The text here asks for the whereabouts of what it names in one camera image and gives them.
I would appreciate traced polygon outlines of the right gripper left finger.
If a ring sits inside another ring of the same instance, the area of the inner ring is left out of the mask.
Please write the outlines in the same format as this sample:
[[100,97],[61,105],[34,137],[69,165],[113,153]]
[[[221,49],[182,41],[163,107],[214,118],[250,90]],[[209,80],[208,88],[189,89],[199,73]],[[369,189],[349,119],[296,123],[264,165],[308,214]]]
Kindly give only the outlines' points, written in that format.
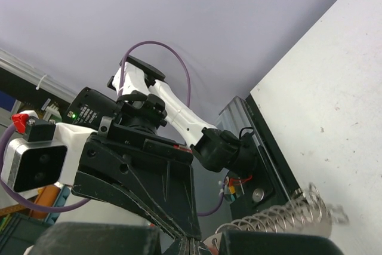
[[155,228],[63,222],[48,228],[27,253],[113,255],[162,252],[159,231]]

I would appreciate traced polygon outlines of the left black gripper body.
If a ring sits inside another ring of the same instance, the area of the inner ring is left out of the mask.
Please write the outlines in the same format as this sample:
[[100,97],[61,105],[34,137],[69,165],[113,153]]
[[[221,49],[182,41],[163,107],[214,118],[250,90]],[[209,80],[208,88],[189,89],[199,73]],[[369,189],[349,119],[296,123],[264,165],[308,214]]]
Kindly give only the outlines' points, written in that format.
[[192,161],[191,150],[171,139],[112,124],[87,138],[79,181],[193,183]]

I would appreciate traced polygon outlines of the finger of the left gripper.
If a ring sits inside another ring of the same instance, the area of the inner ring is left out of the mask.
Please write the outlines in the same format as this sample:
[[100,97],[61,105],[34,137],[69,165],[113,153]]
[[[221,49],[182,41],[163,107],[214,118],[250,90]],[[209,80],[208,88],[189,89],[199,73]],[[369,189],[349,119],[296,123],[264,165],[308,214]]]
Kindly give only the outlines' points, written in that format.
[[191,166],[176,162],[130,166],[128,191],[133,213],[171,238],[201,238]]
[[77,171],[72,193],[86,199],[106,202],[130,211],[158,226],[173,239],[182,237],[182,230],[173,216],[167,215],[145,191],[135,195],[122,184],[96,171]]

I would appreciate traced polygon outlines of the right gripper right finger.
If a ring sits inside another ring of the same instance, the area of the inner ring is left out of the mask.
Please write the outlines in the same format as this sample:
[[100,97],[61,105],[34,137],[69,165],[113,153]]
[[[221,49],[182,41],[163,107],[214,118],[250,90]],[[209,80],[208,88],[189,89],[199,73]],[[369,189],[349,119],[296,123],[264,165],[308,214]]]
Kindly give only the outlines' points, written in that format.
[[226,231],[220,253],[231,255],[343,255],[330,240],[320,236]]

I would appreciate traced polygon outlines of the red handled keyring holder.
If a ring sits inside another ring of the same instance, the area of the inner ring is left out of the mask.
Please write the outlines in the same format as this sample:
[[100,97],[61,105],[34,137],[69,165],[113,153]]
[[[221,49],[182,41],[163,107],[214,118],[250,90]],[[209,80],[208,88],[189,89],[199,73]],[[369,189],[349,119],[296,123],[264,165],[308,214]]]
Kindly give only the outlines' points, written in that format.
[[258,213],[220,225],[204,240],[207,247],[219,250],[223,232],[262,232],[303,234],[329,238],[334,225],[348,225],[349,217],[341,205],[326,204],[313,183],[297,189],[284,205],[273,205]]

